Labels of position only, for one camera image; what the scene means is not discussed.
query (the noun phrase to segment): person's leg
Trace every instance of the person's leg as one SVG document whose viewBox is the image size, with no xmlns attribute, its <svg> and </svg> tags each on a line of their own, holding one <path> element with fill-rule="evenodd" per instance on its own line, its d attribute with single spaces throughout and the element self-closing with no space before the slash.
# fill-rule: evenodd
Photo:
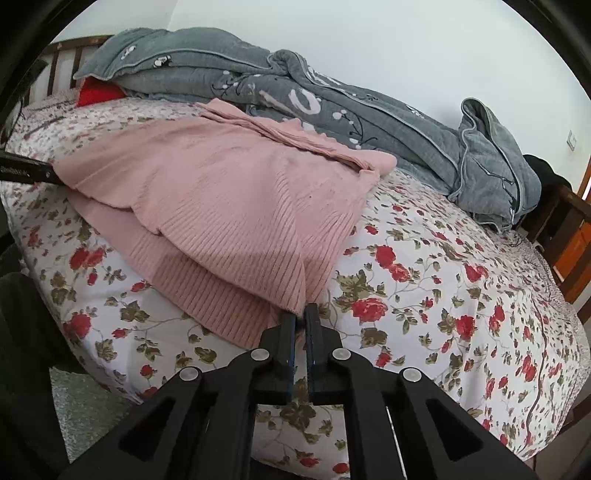
<svg viewBox="0 0 591 480">
<path fill-rule="evenodd" d="M 0 476 L 57 478 L 68 466 L 48 369 L 82 371 L 33 281 L 0 278 Z"/>
</svg>

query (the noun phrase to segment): red pillow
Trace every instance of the red pillow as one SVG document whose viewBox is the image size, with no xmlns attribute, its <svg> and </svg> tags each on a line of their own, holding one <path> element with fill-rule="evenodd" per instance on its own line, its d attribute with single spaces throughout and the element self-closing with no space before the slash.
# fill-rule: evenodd
<svg viewBox="0 0 591 480">
<path fill-rule="evenodd" d="M 93 103 L 107 102 L 119 98 L 125 98 L 125 94 L 114 83 L 103 82 L 94 77 L 86 77 L 80 89 L 80 96 L 76 106 L 92 105 Z"/>
</svg>

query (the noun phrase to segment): white wall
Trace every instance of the white wall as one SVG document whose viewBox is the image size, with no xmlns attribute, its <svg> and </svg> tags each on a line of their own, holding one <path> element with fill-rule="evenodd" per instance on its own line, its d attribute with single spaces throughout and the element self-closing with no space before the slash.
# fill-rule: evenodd
<svg viewBox="0 0 591 480">
<path fill-rule="evenodd" d="M 576 191 L 591 101 L 546 40 L 502 0 L 178 0 L 169 30 L 219 27 L 320 72 L 407 102 L 451 127 L 474 96 Z M 566 144 L 569 130 L 576 150 Z"/>
<path fill-rule="evenodd" d="M 126 28 L 167 28 L 177 0 L 98 0 L 72 21 L 58 40 L 109 35 Z"/>
</svg>

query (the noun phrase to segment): wooden bed frame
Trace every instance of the wooden bed frame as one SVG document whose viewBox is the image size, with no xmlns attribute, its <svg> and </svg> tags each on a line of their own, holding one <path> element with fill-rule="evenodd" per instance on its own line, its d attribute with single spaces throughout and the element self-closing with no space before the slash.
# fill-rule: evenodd
<svg viewBox="0 0 591 480">
<path fill-rule="evenodd" d="M 110 37 L 111 35 L 99 35 L 94 37 L 74 38 L 72 40 L 52 43 L 47 46 L 40 55 L 40 57 L 47 57 L 49 55 L 52 56 L 49 81 L 47 83 L 47 96 L 55 93 L 54 84 L 60 53 L 67 50 L 75 50 L 74 63 L 72 65 L 72 72 L 70 74 L 70 88 L 74 88 L 76 86 L 76 81 L 72 78 L 72 76 L 78 71 L 78 68 L 80 68 L 83 50 L 88 47 L 99 47 Z M 27 94 L 24 97 L 23 105 L 25 106 L 29 104 L 30 92 L 31 89 L 29 88 Z M 548 262 L 550 267 L 554 267 L 560 258 L 560 255 L 564 252 L 565 248 L 569 244 L 569 240 L 580 228 L 581 223 L 591 222 L 591 205 L 584 202 L 567 187 L 558 186 L 551 192 L 551 195 L 545 197 L 545 199 L 540 202 L 538 207 L 533 212 L 528 214 L 531 220 L 531 226 L 527 235 L 528 240 L 534 243 L 542 237 L 547 238 L 547 235 L 541 234 L 545 231 L 548 220 L 552 217 L 556 207 L 561 202 L 569 206 L 569 212 L 553 237 L 541 244 L 543 248 L 543 257 Z M 585 268 L 590 264 L 590 262 L 591 244 L 586 248 L 576 266 L 564 279 L 564 281 L 560 281 L 558 276 L 555 276 L 555 280 L 565 296 L 567 296 L 568 293 L 572 291 L 575 284 L 577 283 L 577 280 L 583 275 Z M 578 315 L 582 323 L 585 323 L 587 320 L 589 320 L 591 317 L 591 299 L 589 299 L 579 310 Z M 564 426 L 560 430 L 560 433 L 574 426 L 588 413 L 591 413 L 591 395 L 586 397 L 582 402 L 572 408 Z"/>
</svg>

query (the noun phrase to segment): floral bed sheet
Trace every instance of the floral bed sheet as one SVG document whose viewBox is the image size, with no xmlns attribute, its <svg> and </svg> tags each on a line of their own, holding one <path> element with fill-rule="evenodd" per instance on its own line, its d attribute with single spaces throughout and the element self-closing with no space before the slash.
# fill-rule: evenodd
<svg viewBox="0 0 591 480">
<path fill-rule="evenodd" d="M 8 149 L 51 162 L 107 131 L 199 114 L 165 101 L 74 102 L 66 92 L 26 108 Z M 140 402 L 186 365 L 207 371 L 242 352 L 134 273 L 63 188 L 2 183 L 0 194 L 30 275 L 103 388 Z M 522 459 L 552 441 L 589 375 L 582 325 L 531 245 L 485 231 L 399 171 L 368 198 L 319 303 L 345 347 L 378 368 L 421 369 Z M 296 364 L 293 401 L 259 406 L 252 454 L 347 477 L 342 409 L 308 403 L 303 338 Z"/>
</svg>

